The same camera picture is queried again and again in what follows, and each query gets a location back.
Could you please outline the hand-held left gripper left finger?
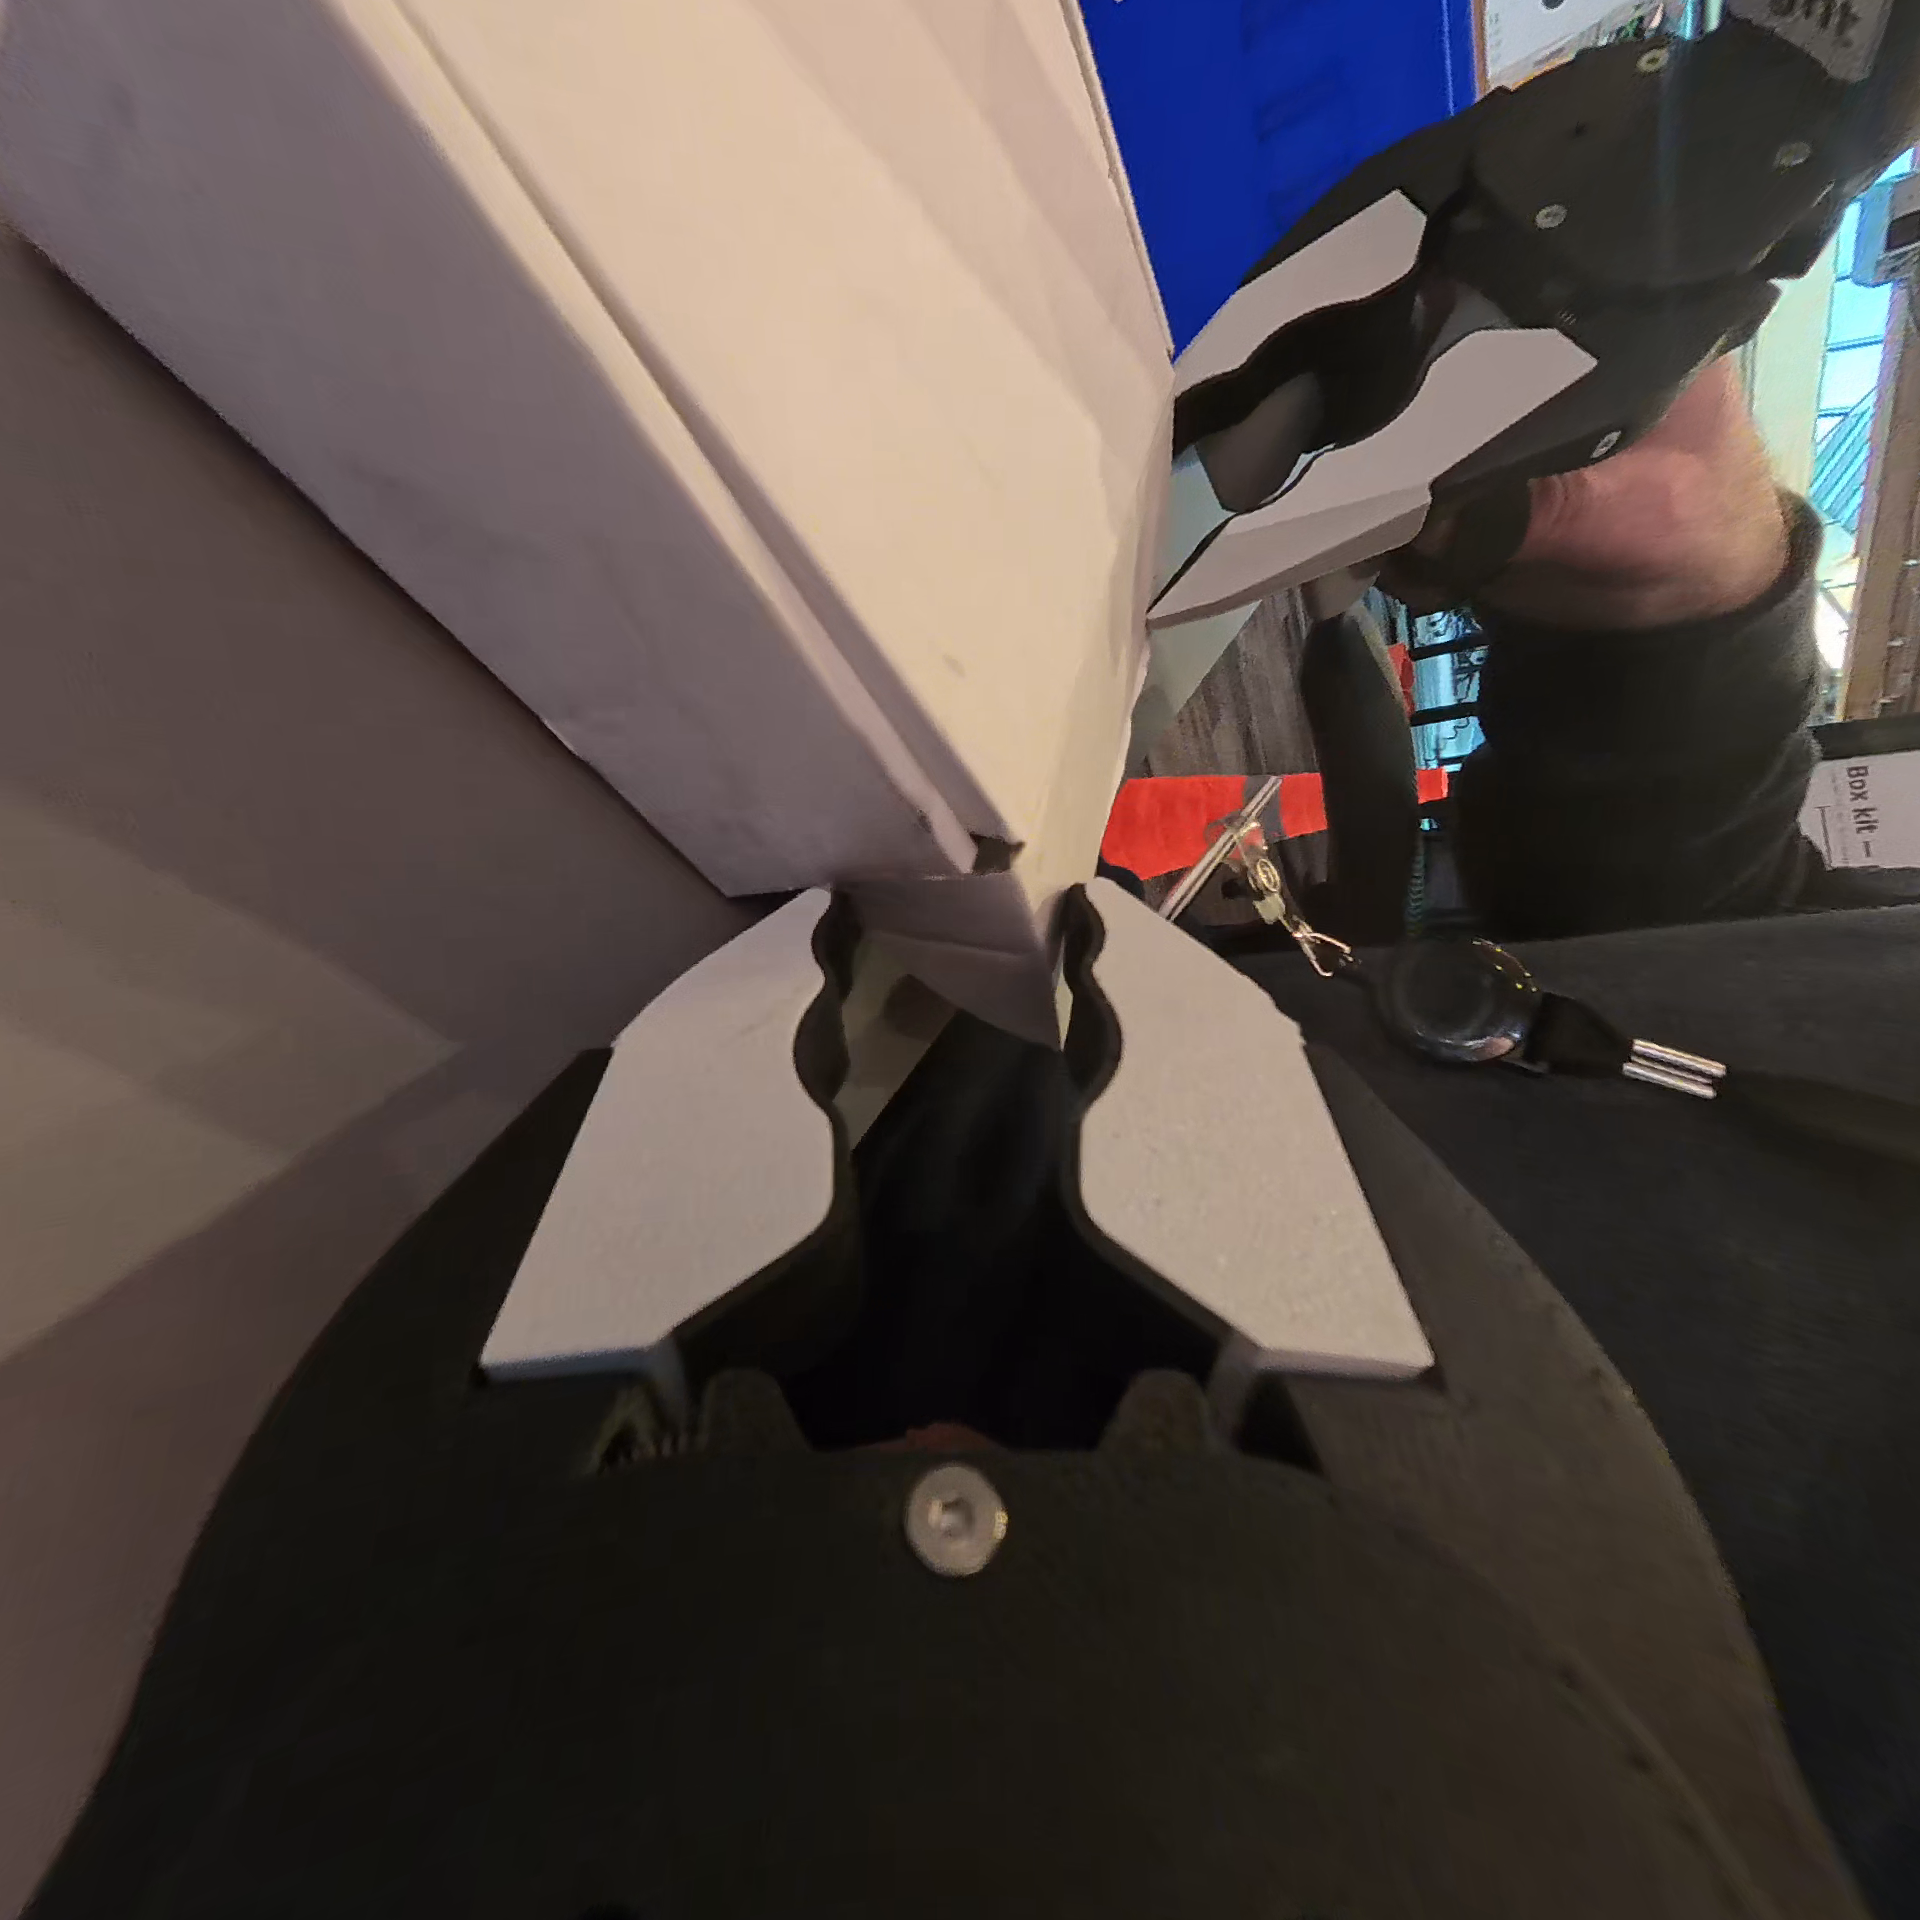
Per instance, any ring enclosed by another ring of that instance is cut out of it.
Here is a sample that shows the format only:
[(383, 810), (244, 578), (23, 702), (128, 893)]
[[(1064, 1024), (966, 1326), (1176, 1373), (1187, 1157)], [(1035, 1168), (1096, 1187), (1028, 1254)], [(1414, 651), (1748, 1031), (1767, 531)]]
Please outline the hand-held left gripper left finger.
[(781, 903), (614, 1039), (477, 1357), (492, 1384), (635, 1376), (678, 1418), (816, 1352), (856, 1290), (851, 900)]

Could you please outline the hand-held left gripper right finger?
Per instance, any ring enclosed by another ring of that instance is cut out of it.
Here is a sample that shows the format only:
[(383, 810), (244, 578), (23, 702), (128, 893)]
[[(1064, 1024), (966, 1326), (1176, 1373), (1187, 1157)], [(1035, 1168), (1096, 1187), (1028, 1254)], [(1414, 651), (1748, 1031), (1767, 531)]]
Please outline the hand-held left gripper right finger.
[(1113, 879), (1073, 887), (1061, 933), (1064, 1208), (1204, 1336), (1217, 1426), (1241, 1428), (1267, 1379), (1429, 1379), (1301, 1027)]

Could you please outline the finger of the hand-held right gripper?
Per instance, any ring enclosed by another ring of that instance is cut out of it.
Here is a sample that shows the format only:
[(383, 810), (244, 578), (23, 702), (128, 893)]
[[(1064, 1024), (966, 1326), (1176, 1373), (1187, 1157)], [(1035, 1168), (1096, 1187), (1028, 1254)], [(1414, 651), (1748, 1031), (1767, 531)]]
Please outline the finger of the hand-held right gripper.
[(1596, 358), (1550, 327), (1462, 335), (1379, 432), (1311, 455), (1272, 500), (1222, 518), (1151, 600), (1144, 627), (1168, 631), (1385, 558), (1424, 528), (1445, 472), (1593, 371)]
[(1173, 450), (1311, 387), (1309, 450), (1345, 447), (1412, 403), (1445, 334), (1445, 216), (1387, 191), (1249, 276), (1173, 367)]

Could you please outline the white cardboard box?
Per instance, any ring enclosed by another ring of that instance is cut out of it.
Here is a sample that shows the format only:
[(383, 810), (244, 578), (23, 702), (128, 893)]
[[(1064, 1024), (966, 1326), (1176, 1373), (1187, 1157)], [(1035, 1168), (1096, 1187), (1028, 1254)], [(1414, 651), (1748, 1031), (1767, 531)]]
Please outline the white cardboard box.
[(5, 4), (5, 213), (726, 896), (1055, 1043), (1171, 354), (1077, 4)]

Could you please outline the person's right forearm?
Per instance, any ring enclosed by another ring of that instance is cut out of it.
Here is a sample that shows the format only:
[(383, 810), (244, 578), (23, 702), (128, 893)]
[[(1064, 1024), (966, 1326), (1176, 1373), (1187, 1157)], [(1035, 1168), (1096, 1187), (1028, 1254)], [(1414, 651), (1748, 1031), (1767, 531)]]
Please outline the person's right forearm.
[(1806, 910), (1821, 525), (1782, 495), (1784, 564), (1748, 606), (1652, 629), (1476, 610), (1481, 740), (1452, 782), (1460, 891), (1497, 939)]

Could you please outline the person's right hand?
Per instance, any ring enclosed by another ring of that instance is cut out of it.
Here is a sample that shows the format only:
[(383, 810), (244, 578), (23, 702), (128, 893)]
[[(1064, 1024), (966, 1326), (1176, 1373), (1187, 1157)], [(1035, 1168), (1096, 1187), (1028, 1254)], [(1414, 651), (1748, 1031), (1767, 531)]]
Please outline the person's right hand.
[(1470, 607), (1568, 634), (1651, 631), (1761, 598), (1791, 554), (1734, 354), (1703, 367), (1641, 438), (1606, 459), (1526, 479), (1501, 566), (1432, 514), (1381, 570), (1407, 607)]

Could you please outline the white printed sign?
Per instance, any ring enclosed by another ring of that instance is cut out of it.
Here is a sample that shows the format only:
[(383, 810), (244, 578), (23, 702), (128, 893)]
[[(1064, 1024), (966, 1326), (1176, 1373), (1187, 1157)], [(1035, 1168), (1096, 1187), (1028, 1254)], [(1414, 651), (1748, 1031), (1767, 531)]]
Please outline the white printed sign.
[(1664, 27), (1667, 2), (1472, 2), (1476, 92), (1511, 88), (1617, 39)]

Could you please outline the blue plastic bin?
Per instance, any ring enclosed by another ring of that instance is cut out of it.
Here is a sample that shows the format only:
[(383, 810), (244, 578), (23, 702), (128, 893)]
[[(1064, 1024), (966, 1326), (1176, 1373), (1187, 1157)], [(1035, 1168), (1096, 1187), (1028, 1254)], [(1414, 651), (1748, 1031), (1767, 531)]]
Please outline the blue plastic bin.
[(1467, 2), (1083, 2), (1175, 350), (1355, 165), (1476, 96)]

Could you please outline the black badge reel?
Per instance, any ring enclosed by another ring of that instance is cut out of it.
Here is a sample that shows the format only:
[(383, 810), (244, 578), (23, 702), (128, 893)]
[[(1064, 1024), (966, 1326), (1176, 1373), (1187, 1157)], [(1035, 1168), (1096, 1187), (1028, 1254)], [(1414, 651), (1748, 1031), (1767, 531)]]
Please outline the black badge reel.
[(1393, 947), (1371, 975), (1383, 1029), (1437, 1064), (1520, 1064), (1544, 992), (1517, 957), (1464, 938)]

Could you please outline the red panel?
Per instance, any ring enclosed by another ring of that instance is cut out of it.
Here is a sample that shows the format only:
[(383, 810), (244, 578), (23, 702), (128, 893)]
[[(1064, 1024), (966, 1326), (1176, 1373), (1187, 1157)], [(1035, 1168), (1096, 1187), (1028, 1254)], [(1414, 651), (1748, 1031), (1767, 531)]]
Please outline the red panel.
[[(1149, 775), (1120, 787), (1101, 837), (1101, 860), (1141, 879), (1176, 879), (1211, 847), (1224, 823), (1263, 789), (1267, 775)], [(1324, 780), (1283, 775), (1259, 826), (1286, 855), (1289, 872), (1337, 875)]]

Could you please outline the white printed carton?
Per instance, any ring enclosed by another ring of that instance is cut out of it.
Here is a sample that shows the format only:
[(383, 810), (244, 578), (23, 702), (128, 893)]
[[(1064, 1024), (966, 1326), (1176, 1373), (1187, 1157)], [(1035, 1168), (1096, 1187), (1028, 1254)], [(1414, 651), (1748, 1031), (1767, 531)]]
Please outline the white printed carton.
[(1798, 826), (1830, 871), (1915, 871), (1918, 752), (1820, 762)]

